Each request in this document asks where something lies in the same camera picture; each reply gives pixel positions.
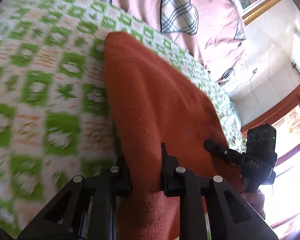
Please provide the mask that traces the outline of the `right hand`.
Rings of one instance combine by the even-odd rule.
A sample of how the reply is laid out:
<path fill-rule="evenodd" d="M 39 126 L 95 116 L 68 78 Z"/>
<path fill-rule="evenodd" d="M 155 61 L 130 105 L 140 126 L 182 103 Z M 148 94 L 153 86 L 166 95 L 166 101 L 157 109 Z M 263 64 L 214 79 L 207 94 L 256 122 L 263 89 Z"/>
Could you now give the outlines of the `right hand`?
<path fill-rule="evenodd" d="M 256 192 L 242 192 L 241 196 L 264 220 L 266 219 L 266 213 L 264 211 L 265 196 L 260 190 L 257 190 Z"/>

